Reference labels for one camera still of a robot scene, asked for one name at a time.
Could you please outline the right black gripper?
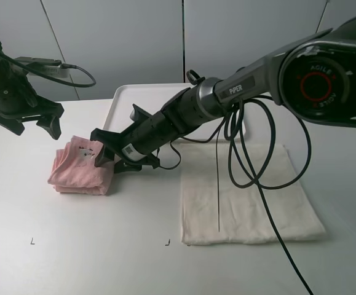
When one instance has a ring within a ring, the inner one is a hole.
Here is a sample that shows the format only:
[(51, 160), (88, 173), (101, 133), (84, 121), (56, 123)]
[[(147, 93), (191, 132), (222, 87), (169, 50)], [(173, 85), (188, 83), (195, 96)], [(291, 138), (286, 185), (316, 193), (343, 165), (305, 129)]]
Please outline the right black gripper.
[(103, 147), (95, 158), (95, 167), (114, 164), (114, 174), (138, 172), (144, 165), (158, 168), (160, 160), (152, 152), (177, 135), (177, 129), (160, 111), (140, 124), (133, 122), (120, 133), (96, 128), (90, 139)]

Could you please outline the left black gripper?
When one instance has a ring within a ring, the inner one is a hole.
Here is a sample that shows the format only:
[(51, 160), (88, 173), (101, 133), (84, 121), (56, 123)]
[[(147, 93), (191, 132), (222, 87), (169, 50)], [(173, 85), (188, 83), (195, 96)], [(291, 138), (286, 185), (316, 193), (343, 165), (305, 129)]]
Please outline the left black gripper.
[(17, 66), (0, 66), (0, 126), (21, 135), (22, 122), (36, 120), (54, 140), (61, 136), (60, 103), (39, 96), (27, 78), (27, 72)]

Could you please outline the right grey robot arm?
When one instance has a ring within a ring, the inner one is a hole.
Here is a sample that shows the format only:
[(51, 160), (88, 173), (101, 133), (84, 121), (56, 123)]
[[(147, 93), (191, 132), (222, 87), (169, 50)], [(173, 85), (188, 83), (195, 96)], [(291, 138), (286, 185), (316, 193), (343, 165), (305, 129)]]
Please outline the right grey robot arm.
[(155, 114), (134, 107), (132, 124), (123, 132), (95, 129), (90, 138), (102, 144), (95, 166), (118, 157), (128, 167), (157, 168), (156, 149), (263, 93), (305, 121), (356, 128), (356, 17), (288, 44), (226, 79), (198, 78)]

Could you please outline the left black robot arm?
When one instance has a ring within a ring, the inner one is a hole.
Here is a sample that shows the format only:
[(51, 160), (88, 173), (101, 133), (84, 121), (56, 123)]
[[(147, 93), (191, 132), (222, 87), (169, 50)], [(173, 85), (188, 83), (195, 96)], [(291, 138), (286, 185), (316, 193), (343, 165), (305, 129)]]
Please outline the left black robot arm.
[(0, 42), (0, 126), (21, 135), (23, 123), (35, 121), (53, 139), (59, 139), (63, 106), (39, 96), (20, 65), (2, 52)]

